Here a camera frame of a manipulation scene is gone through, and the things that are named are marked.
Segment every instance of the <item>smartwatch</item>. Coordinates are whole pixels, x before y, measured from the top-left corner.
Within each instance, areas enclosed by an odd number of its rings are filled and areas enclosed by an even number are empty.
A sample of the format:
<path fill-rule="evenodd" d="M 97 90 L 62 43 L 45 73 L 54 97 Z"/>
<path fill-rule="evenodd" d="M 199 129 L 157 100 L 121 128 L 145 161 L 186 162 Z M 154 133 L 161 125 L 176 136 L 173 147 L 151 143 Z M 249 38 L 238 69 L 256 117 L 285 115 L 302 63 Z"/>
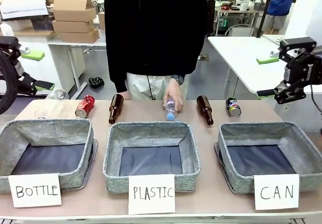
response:
<path fill-rule="evenodd" d="M 175 79 L 178 82 L 179 86 L 181 86 L 183 82 L 185 82 L 185 79 L 183 78 L 183 76 L 178 76 L 177 74 L 172 75 L 171 78 Z"/>

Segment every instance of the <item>soda can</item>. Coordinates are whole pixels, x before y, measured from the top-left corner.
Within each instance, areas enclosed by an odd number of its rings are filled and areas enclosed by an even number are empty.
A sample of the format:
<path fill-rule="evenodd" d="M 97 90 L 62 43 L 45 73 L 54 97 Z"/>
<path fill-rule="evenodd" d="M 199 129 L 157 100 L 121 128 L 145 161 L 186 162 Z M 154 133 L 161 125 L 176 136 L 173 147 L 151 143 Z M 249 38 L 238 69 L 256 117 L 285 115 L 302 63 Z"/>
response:
<path fill-rule="evenodd" d="M 75 110 L 75 115 L 79 118 L 87 118 L 90 111 L 93 109 L 95 104 L 95 99 L 91 95 L 87 95 L 84 99 L 79 103 Z"/>
<path fill-rule="evenodd" d="M 226 100 L 226 109 L 230 117 L 239 117 L 242 113 L 237 100 L 234 97 L 229 97 Z"/>

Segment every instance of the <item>brown glass bottle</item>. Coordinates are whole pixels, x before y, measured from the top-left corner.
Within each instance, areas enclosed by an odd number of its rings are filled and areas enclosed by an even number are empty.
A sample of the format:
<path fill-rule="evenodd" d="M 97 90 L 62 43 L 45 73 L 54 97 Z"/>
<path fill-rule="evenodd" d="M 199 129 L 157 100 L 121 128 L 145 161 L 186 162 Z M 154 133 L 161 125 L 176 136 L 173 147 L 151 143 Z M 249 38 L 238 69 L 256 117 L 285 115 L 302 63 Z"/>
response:
<path fill-rule="evenodd" d="M 113 96 L 111 105 L 110 105 L 110 119 L 109 123 L 114 124 L 118 115 L 120 115 L 122 110 L 122 105 L 124 102 L 124 98 L 120 94 L 116 94 Z"/>
<path fill-rule="evenodd" d="M 199 96 L 197 98 L 198 108 L 200 110 L 201 115 L 206 119 L 208 125 L 213 124 L 212 119 L 212 108 L 206 96 Z"/>

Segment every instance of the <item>hand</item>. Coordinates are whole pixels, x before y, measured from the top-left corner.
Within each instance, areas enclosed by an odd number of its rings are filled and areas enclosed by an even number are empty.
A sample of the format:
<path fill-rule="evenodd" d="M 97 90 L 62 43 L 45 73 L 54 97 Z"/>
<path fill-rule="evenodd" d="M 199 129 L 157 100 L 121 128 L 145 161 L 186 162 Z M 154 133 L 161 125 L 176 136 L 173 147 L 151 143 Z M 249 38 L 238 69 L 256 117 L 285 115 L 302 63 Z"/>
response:
<path fill-rule="evenodd" d="M 129 91 L 126 91 L 126 92 L 120 92 L 120 93 L 117 93 L 117 94 L 122 95 L 122 97 L 123 97 L 125 100 L 131 100 L 131 97 L 130 97 L 130 93 L 129 93 Z"/>
<path fill-rule="evenodd" d="M 169 97 L 171 97 L 175 102 L 175 110 L 181 111 L 183 107 L 183 99 L 180 91 L 180 85 L 175 79 L 170 79 L 168 83 L 165 96 L 163 97 L 164 105 L 166 105 Z"/>

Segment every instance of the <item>beige pants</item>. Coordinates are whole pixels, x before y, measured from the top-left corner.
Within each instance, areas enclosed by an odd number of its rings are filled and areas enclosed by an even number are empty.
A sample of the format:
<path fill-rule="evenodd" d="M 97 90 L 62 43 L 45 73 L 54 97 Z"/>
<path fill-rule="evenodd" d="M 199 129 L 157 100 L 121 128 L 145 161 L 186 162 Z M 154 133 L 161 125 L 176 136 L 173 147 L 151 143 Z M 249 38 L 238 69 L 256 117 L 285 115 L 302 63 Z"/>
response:
<path fill-rule="evenodd" d="M 189 76 L 186 75 L 184 83 L 180 86 L 183 100 L 185 100 L 187 97 L 188 78 Z M 127 73 L 127 89 L 130 92 L 132 100 L 151 100 L 151 92 L 149 87 L 150 82 L 153 99 L 163 100 L 163 96 L 170 79 L 171 76 L 147 77 L 139 74 Z"/>

